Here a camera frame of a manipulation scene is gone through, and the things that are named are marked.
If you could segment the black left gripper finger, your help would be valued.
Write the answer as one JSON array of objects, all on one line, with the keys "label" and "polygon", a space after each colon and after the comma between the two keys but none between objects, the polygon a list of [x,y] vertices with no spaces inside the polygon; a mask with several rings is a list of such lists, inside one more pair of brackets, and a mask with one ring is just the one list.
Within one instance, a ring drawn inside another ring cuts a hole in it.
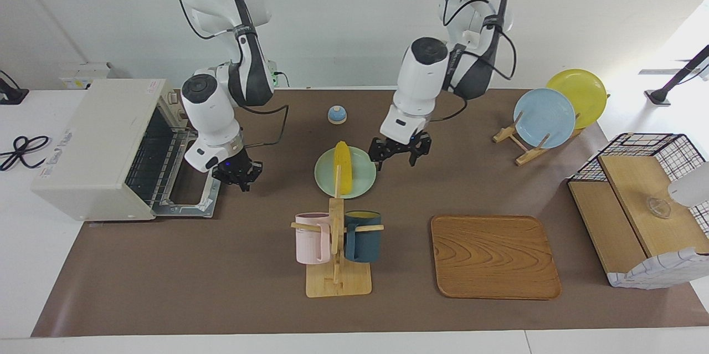
[{"label": "black left gripper finger", "polygon": [[369,146],[370,160],[376,165],[377,172],[382,170],[383,162],[390,158],[392,150],[387,140],[372,140]]},{"label": "black left gripper finger", "polygon": [[432,139],[428,132],[418,132],[413,135],[409,141],[409,164],[414,167],[418,158],[429,154]]}]

